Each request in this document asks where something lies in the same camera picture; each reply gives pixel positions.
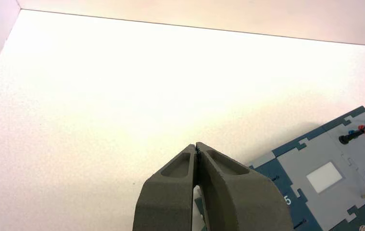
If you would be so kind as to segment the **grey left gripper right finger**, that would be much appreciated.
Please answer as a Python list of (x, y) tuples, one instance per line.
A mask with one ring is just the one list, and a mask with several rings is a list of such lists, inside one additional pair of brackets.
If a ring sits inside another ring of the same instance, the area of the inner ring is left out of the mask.
[(202, 142), (196, 149), (207, 230), (293, 230), (289, 207), (270, 178)]

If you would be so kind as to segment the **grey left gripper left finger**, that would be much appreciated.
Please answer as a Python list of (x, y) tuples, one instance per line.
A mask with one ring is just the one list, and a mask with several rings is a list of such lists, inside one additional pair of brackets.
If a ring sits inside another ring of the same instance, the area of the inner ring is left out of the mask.
[(138, 197), (133, 230), (190, 231), (198, 153), (189, 144), (149, 177)]

